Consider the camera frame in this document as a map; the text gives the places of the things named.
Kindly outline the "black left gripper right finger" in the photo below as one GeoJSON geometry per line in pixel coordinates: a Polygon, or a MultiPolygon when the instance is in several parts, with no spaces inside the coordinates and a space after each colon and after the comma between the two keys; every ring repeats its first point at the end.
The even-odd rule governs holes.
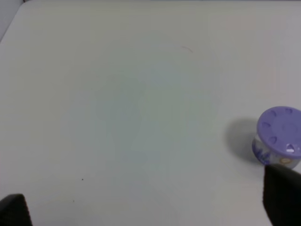
{"type": "Polygon", "coordinates": [[[266,165],[263,206],[273,226],[299,226],[301,174],[280,164],[266,165]]]}

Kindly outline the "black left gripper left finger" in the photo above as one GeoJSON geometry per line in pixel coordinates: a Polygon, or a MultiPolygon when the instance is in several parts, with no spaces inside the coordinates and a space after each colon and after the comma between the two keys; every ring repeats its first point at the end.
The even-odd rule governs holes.
{"type": "Polygon", "coordinates": [[[32,226],[23,194],[10,194],[0,201],[0,226],[32,226]]]}

